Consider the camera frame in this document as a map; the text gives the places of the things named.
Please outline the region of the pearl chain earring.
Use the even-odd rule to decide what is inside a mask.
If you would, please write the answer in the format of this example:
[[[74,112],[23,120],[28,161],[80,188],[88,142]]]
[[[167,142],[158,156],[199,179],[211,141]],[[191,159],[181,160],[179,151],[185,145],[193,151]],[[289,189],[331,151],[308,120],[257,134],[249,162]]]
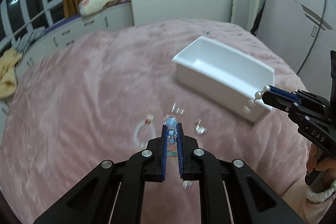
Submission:
[[[257,105],[257,101],[261,100],[263,98],[263,94],[268,91],[270,91],[269,85],[264,86],[262,90],[258,90],[255,93],[254,99],[250,99],[248,101],[248,105],[243,107],[242,109],[243,114],[249,115],[252,112],[252,109]]]

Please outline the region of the silver crystal flower brooch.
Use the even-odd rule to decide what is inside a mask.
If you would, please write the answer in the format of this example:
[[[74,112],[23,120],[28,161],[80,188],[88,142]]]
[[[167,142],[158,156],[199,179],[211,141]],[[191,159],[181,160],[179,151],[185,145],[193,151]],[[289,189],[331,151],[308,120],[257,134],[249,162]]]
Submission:
[[[193,183],[193,182],[190,181],[190,180],[183,180],[183,182],[182,182],[182,188],[183,188],[183,189],[186,189],[187,187],[191,186],[192,183]]]

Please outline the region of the pearl bar earring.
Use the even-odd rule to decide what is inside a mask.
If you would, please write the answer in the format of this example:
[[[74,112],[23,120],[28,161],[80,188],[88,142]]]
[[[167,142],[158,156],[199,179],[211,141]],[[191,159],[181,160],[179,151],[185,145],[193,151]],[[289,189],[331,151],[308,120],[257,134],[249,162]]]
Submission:
[[[171,112],[177,115],[183,116],[185,114],[185,110],[181,107],[179,107],[177,104],[173,104],[171,108]]]

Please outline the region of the white rectangular box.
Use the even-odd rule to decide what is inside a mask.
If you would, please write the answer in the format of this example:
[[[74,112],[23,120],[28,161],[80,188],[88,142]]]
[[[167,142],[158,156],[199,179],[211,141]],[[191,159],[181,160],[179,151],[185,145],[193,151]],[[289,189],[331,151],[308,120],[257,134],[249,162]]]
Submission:
[[[260,60],[214,39],[201,36],[177,53],[175,78],[182,85],[254,124],[272,107],[262,100],[249,115],[242,109],[255,93],[274,84],[274,69]]]

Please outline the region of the grey door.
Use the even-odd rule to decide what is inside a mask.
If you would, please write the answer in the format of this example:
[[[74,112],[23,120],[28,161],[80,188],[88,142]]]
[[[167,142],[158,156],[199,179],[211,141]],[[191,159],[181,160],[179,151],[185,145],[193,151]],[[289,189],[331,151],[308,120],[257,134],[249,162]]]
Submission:
[[[266,0],[256,36],[298,72],[321,27],[324,6],[325,0]]]

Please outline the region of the pink plush blanket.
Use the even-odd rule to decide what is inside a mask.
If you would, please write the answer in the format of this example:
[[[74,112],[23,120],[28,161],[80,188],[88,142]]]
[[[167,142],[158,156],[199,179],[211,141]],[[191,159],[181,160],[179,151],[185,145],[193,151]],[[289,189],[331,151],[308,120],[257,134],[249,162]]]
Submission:
[[[1,149],[1,187],[22,223],[33,223],[105,159],[120,162],[161,132],[177,104],[187,135],[217,158],[242,159],[280,196],[305,176],[309,143],[283,112],[251,126],[230,111],[175,82],[172,58],[196,38],[210,38],[261,60],[276,85],[303,84],[266,45],[240,27],[175,20],[84,36],[34,65],[19,81]],[[207,129],[195,131],[194,121]]]

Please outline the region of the yellow towel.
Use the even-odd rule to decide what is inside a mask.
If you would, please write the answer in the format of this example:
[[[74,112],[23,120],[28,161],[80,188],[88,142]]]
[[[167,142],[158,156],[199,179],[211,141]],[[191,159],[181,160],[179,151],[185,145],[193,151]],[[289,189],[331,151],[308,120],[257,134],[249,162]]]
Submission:
[[[17,89],[15,66],[22,59],[22,54],[14,48],[5,51],[0,59],[0,98],[2,100],[11,97]]]

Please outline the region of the white window bench cabinets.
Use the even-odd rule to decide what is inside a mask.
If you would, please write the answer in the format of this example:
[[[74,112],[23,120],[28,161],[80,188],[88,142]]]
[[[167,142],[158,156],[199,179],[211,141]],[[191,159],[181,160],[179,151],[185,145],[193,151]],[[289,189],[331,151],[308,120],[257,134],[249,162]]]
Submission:
[[[96,32],[118,31],[133,26],[133,16],[129,3],[109,7],[86,18],[63,20],[56,27],[46,30],[45,35],[35,41],[29,49],[22,53],[22,59],[15,66],[17,84],[19,79],[39,61],[71,45],[81,36]],[[1,42],[1,56],[12,48],[11,40]],[[11,104],[11,97],[1,99],[1,123],[5,122]]]

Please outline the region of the grey clothing pile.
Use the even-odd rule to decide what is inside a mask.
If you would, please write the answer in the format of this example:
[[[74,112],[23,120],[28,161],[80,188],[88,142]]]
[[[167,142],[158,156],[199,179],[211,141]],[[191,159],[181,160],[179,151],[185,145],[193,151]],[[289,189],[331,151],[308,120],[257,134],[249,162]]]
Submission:
[[[22,38],[12,41],[12,47],[19,53],[25,53],[35,41],[44,36],[45,29],[45,27],[34,28],[24,34]]]

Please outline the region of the rolled white floral blanket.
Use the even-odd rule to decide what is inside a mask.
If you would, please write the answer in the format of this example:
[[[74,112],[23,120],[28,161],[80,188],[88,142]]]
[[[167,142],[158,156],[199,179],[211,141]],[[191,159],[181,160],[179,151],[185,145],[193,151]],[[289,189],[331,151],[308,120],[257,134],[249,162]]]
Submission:
[[[79,3],[79,14],[89,16],[101,11],[104,6],[114,0],[82,0]]]

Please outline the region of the large window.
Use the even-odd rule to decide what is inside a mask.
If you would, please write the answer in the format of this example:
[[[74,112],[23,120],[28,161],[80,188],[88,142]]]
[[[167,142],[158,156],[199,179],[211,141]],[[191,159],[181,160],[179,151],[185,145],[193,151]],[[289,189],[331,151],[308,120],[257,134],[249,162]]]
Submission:
[[[49,28],[63,19],[63,0],[2,0],[1,49],[10,48],[36,28]]]

